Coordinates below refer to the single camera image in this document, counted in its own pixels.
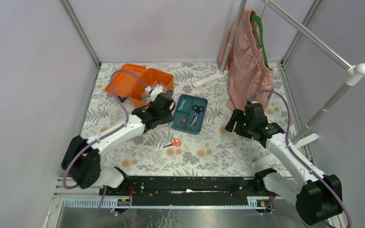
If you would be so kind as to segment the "blue plastic tweezers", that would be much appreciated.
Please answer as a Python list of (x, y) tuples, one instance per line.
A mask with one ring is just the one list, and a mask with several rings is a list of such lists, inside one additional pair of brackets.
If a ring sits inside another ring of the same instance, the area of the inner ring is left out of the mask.
[(196, 113), (196, 114), (195, 114), (195, 117), (194, 117), (194, 119), (193, 119), (193, 122), (191, 123), (191, 127), (193, 127), (193, 126), (195, 126), (195, 125), (196, 125), (196, 122), (197, 122), (197, 120), (198, 120), (198, 116), (199, 116), (199, 113)]

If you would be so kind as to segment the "teal tray insert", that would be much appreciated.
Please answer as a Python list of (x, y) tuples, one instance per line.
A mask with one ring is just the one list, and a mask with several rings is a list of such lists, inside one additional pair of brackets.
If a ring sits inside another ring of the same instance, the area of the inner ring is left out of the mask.
[[(186, 99), (186, 103), (183, 106), (183, 109), (179, 111), (177, 109), (183, 99)], [(194, 117), (194, 111), (192, 110), (192, 107), (194, 105), (204, 106), (205, 111), (199, 114), (199, 118), (196, 125), (192, 129), (190, 129), (190, 123)], [(198, 135), (202, 129), (202, 124), (204, 122), (207, 105), (208, 105), (208, 100), (205, 98), (187, 94), (181, 95), (177, 102), (173, 121), (170, 123), (171, 128), (180, 132)], [(185, 119), (186, 123), (182, 124), (181, 119)]]

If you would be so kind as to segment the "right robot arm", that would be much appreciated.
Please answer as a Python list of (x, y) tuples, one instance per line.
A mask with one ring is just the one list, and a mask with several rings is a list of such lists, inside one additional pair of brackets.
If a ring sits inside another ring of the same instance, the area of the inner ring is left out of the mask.
[(308, 161), (277, 123), (268, 122), (261, 104), (247, 104), (244, 111), (234, 109), (225, 130), (258, 141), (292, 175), (293, 180), (288, 180), (273, 168), (255, 173), (253, 188), (258, 195), (272, 192), (283, 197), (296, 207), (307, 225), (343, 213), (340, 179), (326, 175)]

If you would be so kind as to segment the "blue bandage package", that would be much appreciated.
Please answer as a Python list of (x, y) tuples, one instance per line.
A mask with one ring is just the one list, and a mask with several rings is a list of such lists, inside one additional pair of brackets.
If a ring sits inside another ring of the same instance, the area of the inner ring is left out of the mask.
[(142, 102), (144, 102), (145, 104), (149, 104), (151, 102), (151, 95), (149, 92), (147, 91), (143, 91), (141, 93), (141, 99), (142, 99)]

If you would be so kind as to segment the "teal small packet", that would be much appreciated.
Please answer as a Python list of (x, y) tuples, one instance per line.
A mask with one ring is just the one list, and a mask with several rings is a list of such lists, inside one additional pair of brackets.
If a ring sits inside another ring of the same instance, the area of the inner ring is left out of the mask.
[(179, 107), (178, 107), (178, 109), (177, 109), (177, 110), (181, 111), (181, 110), (183, 109), (183, 106), (185, 105), (185, 103), (186, 103), (186, 99), (183, 99), (183, 100), (181, 101), (181, 103), (180, 103), (180, 105), (179, 105)]

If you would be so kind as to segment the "black handled scissors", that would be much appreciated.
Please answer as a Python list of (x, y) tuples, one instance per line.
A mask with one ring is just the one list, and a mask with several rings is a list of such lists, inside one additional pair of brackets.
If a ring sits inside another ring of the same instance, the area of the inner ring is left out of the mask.
[(196, 125), (196, 123), (198, 121), (198, 118), (199, 118), (199, 114), (201, 112), (205, 111), (205, 107), (204, 106), (194, 105), (192, 107), (192, 110), (194, 111), (194, 117), (193, 117), (193, 120), (190, 123), (190, 129), (192, 129)]

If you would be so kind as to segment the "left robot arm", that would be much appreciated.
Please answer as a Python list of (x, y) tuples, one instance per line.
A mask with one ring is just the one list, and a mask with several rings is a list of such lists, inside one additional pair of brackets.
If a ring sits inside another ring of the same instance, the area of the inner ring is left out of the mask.
[(119, 168), (102, 165), (102, 159), (126, 141), (170, 123), (174, 108), (173, 98), (161, 92), (148, 105), (134, 109), (119, 125), (90, 138), (75, 136), (61, 163), (64, 176), (71, 177), (81, 189), (100, 185), (110, 187), (116, 195), (125, 194), (126, 174)]

